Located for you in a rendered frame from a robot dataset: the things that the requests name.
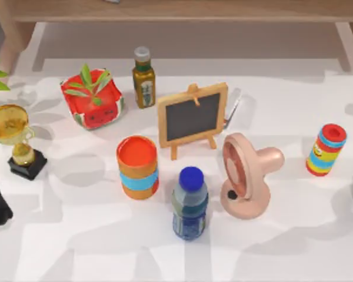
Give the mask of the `wooden framed blackboard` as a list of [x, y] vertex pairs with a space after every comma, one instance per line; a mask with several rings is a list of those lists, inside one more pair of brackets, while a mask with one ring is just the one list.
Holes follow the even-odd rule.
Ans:
[[227, 97], [228, 85], [222, 82], [203, 88], [193, 83], [185, 92], [158, 99], [159, 145], [171, 149], [171, 160], [180, 145], [197, 140], [217, 148], [214, 136], [223, 130]]

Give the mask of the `orange can with blue band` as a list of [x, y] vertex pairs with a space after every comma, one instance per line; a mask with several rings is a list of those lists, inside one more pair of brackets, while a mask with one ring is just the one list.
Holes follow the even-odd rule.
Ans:
[[125, 194], [144, 200], [156, 193], [159, 186], [157, 149], [144, 136], [129, 136], [116, 149], [119, 176]]

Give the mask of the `olive green bottle grey cap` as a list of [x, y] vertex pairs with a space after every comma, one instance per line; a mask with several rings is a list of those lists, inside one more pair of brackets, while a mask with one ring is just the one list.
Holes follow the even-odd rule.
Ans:
[[135, 67], [132, 78], [135, 89], [135, 100], [140, 109], [151, 107], [155, 104], [155, 72], [151, 65], [150, 51], [145, 46], [134, 50]]

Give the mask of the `blue bottle with blue cap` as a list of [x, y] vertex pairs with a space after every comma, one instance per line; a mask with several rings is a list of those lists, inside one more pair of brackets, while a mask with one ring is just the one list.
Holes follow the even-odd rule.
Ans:
[[208, 202], [203, 172], [194, 166], [183, 168], [171, 196], [172, 227], [178, 237], [191, 241], [203, 233]]

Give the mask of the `pink desk fan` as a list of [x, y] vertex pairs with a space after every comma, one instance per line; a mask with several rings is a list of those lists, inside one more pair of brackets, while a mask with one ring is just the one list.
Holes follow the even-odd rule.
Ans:
[[241, 133], [228, 135], [222, 148], [228, 179], [221, 187], [221, 204], [238, 219], [254, 219], [268, 207], [270, 190], [265, 176], [279, 170], [285, 162], [275, 147], [255, 150]]

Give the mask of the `red watermelon plant pot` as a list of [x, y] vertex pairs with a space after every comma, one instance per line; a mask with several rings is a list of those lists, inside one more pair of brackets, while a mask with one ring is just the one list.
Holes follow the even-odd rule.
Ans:
[[88, 130], [116, 121], [124, 111], [124, 97], [107, 69], [90, 70], [85, 64], [61, 83], [61, 91], [74, 120]]

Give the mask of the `wooden shelf unit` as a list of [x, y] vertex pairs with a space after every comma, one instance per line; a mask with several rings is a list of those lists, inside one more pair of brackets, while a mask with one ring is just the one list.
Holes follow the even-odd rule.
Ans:
[[347, 22], [353, 0], [0, 0], [5, 65], [29, 45], [37, 23]]

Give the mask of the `red yellow blue striped can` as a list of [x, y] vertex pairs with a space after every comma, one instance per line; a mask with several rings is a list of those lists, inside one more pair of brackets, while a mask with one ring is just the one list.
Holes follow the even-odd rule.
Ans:
[[347, 133], [343, 127], [334, 123], [324, 125], [306, 159], [307, 170], [315, 176], [327, 175], [346, 140]]

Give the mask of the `gold trophy on black base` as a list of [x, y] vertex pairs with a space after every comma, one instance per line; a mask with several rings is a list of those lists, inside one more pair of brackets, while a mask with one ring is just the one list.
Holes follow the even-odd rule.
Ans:
[[11, 172], [28, 180], [34, 180], [47, 163], [43, 153], [29, 144], [34, 136], [23, 107], [15, 104], [0, 106], [0, 144], [12, 146], [8, 160]]

